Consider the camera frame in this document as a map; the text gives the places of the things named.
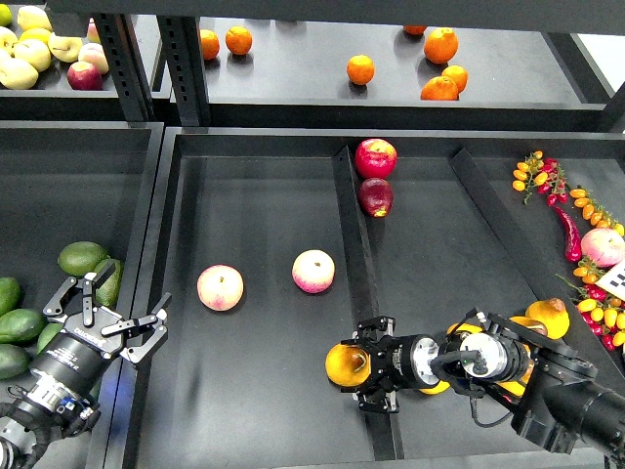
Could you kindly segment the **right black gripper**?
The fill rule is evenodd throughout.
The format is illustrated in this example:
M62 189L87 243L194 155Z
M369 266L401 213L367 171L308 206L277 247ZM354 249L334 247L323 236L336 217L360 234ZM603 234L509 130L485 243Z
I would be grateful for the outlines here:
M438 343L430 335L395 337L396 319L379 316L361 320L353 339L369 358L369 376L353 392L361 411L398 413L397 390L432 389L438 377L431 361Z

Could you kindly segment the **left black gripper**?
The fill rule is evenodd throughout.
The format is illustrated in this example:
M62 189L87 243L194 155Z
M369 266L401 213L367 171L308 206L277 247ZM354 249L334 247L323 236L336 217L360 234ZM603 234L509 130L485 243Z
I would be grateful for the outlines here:
M30 372L48 377L71 393L85 397L104 375L118 354L133 366L150 359L168 337L167 308L172 295L166 292L150 314L124 320L106 307L97 307L96 291L115 273L113 260L105 261L99 272L68 277L43 308L43 314L62 323L47 346L35 357ZM68 316L64 308L81 296L81 313ZM141 346L127 346L129 339L148 335Z

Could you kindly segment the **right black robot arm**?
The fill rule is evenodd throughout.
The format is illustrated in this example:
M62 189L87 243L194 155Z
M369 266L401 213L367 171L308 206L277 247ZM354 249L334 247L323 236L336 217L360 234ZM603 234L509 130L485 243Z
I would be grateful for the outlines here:
M443 339L396 336L395 319L359 323L345 345L365 356L367 378L350 385L363 411L395 413L399 390L432 390L447 383L475 402L490 397L505 409L522 438L553 453L581 441L624 465L624 399L596 383L597 369L577 352L531 328L472 309Z

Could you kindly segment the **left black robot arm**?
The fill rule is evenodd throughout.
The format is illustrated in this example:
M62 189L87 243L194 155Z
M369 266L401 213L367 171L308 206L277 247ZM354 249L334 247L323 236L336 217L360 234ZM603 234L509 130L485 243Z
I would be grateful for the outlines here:
M114 274L113 261L84 277L68 277L43 309L61 330L37 355L29 389L15 387L1 405L1 465L31 468L50 443L92 430L101 411L91 392L118 358L132 366L150 359L168 337L164 293L152 311L124 319L101 305L96 291Z

